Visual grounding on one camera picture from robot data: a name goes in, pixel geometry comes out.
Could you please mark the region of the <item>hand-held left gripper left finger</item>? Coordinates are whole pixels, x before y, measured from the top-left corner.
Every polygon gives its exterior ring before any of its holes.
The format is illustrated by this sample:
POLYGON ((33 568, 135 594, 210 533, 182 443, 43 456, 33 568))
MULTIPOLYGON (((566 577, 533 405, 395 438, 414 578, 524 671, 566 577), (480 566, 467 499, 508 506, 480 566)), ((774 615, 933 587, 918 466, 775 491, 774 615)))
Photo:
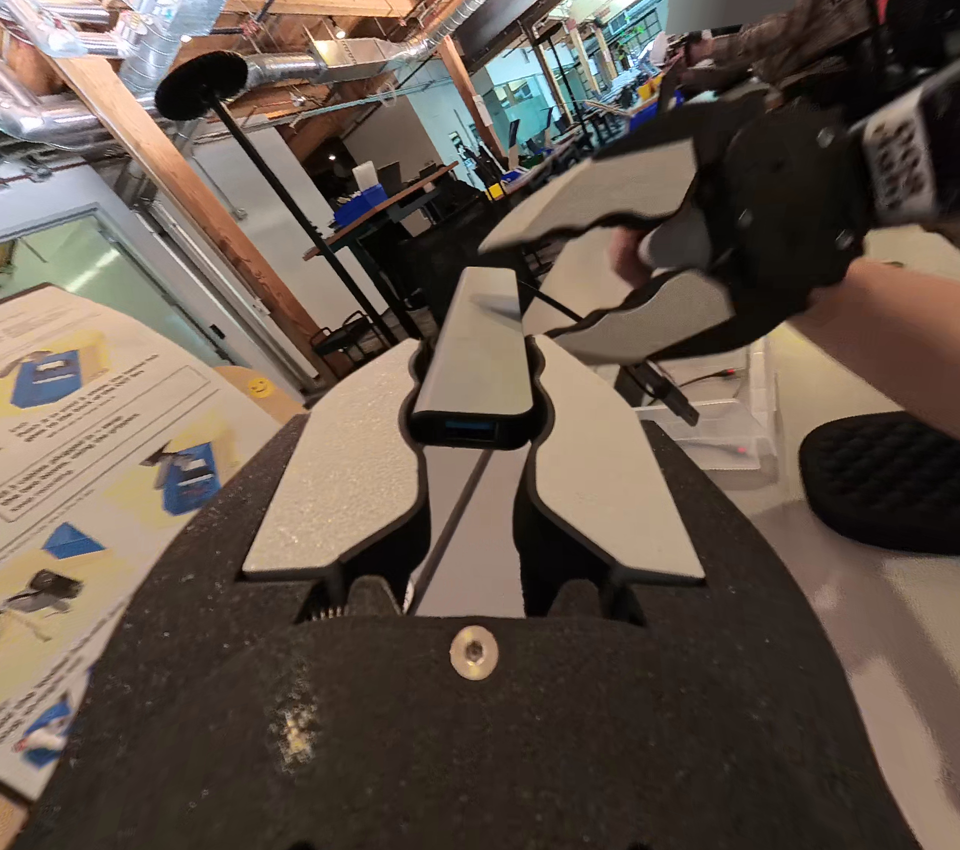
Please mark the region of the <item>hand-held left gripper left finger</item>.
POLYGON ((403 340, 310 410, 242 565, 246 578, 332 578, 411 529, 413 549, 380 571, 409 578, 430 543, 426 459, 408 426, 422 347, 403 340))

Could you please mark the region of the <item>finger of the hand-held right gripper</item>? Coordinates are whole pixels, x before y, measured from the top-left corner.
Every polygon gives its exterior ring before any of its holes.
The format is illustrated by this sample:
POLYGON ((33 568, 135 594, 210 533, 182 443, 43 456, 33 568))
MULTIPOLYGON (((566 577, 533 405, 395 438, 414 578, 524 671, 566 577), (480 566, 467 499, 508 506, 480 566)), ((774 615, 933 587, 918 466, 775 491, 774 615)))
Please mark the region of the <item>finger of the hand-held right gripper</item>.
POLYGON ((525 312, 525 333, 584 364, 635 364, 719 328, 738 315, 739 286, 695 269, 662 272, 635 291, 609 270, 552 271, 525 312))
POLYGON ((706 272, 714 252, 693 196, 697 171, 692 137, 585 160, 507 213, 481 242, 480 253, 605 232, 609 255, 610 231, 628 227, 648 232, 641 258, 651 276, 684 269, 706 272))

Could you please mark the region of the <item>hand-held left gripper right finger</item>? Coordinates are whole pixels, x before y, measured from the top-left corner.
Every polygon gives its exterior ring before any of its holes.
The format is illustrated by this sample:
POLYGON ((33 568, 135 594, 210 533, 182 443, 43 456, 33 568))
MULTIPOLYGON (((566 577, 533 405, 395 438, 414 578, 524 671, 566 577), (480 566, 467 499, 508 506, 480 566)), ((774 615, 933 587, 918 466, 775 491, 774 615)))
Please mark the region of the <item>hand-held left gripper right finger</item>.
POLYGON ((528 458, 534 505, 616 580, 704 580, 635 410, 553 339, 528 341, 546 404, 528 458))

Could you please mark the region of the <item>clear plastic bin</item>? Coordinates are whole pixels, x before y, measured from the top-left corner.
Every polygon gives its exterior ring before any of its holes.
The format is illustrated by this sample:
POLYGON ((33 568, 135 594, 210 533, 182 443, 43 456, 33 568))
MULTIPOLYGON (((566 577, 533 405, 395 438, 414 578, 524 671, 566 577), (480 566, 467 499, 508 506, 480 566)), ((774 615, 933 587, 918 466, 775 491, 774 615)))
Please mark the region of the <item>clear plastic bin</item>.
POLYGON ((686 396, 698 412, 692 425, 655 400, 625 372, 614 387, 642 422, 651 422, 672 439, 703 471, 753 472, 775 460, 778 451, 779 390, 770 342, 760 339, 747 348, 711 356, 659 363, 656 368, 686 396), (742 385, 711 381, 687 389, 688 378, 724 368, 749 365, 742 385))

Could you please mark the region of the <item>silver slim usb hub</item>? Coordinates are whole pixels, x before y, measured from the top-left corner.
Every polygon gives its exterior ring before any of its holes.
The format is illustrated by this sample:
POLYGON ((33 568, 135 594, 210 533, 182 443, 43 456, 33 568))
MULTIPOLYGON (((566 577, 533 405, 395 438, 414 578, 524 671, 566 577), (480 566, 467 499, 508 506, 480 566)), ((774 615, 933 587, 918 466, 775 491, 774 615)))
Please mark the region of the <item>silver slim usb hub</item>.
POLYGON ((466 267, 409 416, 424 446, 513 450, 536 411, 517 274, 466 267))

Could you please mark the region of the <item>person's right forearm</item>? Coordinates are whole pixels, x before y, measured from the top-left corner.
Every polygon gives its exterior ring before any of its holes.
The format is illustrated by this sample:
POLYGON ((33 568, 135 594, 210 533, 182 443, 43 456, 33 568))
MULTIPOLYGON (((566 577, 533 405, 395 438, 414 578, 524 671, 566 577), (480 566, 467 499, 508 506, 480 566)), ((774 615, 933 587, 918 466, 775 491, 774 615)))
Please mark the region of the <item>person's right forearm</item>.
POLYGON ((904 411, 959 438, 959 283, 867 257, 789 324, 904 411))

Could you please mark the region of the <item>person's right hand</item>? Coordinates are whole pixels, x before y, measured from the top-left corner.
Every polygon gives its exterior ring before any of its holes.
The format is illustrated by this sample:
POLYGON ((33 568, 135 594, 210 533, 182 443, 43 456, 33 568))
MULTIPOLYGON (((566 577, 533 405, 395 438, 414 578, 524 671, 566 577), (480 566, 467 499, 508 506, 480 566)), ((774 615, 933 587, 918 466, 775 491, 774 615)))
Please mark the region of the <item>person's right hand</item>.
POLYGON ((652 272, 641 257, 647 235, 648 232, 628 227, 617 227, 610 232, 610 268, 632 290, 642 288, 651 279, 652 272))

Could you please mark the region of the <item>black utility cart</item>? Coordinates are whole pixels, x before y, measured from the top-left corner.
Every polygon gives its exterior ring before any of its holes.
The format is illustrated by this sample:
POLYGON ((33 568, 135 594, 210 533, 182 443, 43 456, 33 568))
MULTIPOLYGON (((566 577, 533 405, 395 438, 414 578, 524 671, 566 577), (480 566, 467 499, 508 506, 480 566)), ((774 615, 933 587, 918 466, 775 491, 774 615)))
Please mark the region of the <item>black utility cart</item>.
POLYGON ((310 347, 318 358, 325 361, 330 361, 335 353, 341 354, 350 368, 343 372, 344 375, 390 349, 385 336, 362 310, 356 310, 347 316, 339 328, 320 328, 311 338, 310 347))

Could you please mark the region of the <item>wooden standing desk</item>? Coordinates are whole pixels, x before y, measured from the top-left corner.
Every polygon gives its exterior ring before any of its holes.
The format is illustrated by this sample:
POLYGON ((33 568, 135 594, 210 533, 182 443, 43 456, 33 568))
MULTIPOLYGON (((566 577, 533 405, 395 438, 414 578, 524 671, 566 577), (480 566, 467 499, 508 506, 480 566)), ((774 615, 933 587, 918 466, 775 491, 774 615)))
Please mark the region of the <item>wooden standing desk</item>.
POLYGON ((345 229, 338 229, 334 221, 334 231, 323 238, 330 255, 334 255, 341 248, 350 249, 403 331, 414 339, 422 339, 423 335, 410 316, 410 308, 406 304, 410 294, 403 292, 404 280, 394 277, 400 271, 397 264, 400 258, 400 243, 408 239, 409 234, 400 236, 389 230, 385 247, 374 254, 370 252, 370 241, 375 240, 385 227, 399 228, 402 221, 411 214, 435 201, 438 195, 443 193, 436 184, 445 181, 456 166, 457 162, 440 166, 396 194, 388 196, 385 203, 345 229))

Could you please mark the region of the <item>printed instruction sheet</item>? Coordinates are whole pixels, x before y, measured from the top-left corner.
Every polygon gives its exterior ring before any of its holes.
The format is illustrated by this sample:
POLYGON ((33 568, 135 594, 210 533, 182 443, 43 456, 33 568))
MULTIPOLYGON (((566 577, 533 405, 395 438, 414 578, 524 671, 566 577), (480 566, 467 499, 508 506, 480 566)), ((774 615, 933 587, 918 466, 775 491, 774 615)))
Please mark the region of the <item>printed instruction sheet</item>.
POLYGON ((52 284, 2 301, 1 779, 35 801, 133 593, 281 425, 52 284))

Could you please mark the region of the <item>blue storage bin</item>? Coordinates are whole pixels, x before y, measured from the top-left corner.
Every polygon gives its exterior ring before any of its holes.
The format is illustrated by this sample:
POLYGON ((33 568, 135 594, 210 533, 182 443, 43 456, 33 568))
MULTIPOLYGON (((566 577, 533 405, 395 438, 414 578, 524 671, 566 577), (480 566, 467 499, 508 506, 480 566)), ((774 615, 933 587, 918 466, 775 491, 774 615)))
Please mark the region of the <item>blue storage bin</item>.
POLYGON ((360 191, 333 211, 337 228, 345 229, 360 217, 385 203, 387 199, 387 193, 379 183, 360 191))

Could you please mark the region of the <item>black round wrist rest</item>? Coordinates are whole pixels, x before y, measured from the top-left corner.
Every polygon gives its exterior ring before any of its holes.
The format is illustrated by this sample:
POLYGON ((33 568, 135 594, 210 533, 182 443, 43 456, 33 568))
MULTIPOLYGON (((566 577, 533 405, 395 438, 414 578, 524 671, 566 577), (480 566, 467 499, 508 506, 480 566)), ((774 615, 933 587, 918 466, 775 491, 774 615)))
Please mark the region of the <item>black round wrist rest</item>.
POLYGON ((959 555, 959 442, 906 412, 822 424, 798 448, 812 513, 838 535, 912 554, 959 555))

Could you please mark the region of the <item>wooden column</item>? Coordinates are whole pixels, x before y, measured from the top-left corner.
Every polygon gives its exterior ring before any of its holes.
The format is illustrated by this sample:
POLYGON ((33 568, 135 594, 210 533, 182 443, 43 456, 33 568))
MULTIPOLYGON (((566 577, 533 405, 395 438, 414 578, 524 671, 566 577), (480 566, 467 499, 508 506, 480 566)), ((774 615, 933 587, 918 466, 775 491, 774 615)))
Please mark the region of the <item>wooden column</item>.
POLYGON ((310 346, 319 327, 164 131, 122 84, 108 60, 52 58, 51 63, 150 180, 187 214, 264 304, 324 383, 337 376, 310 346))

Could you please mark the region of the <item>glass door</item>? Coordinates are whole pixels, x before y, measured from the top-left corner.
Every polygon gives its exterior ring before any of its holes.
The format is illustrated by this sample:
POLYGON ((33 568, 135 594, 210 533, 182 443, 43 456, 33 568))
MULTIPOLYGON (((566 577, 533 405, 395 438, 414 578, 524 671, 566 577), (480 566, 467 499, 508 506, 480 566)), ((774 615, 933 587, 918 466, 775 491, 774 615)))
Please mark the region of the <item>glass door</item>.
POLYGON ((138 320, 210 366, 233 363, 93 211, 2 235, 2 299, 46 283, 138 320))

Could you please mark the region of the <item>black pole stand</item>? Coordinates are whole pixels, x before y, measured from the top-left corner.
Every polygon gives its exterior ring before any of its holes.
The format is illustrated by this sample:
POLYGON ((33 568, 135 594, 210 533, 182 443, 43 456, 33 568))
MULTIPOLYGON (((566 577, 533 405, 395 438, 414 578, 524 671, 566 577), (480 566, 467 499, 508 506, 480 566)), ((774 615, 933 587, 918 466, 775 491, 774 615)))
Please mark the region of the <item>black pole stand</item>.
POLYGON ((327 261, 333 273, 381 333, 387 345, 397 345, 399 340, 377 308, 325 243, 321 232, 302 211, 293 195, 230 113, 227 102, 238 97, 246 88, 247 69, 245 59, 234 52, 213 51, 198 56, 177 67, 162 80, 154 92, 156 109, 162 117, 171 121, 199 119, 209 112, 214 112, 266 184, 310 238, 319 255, 327 261))

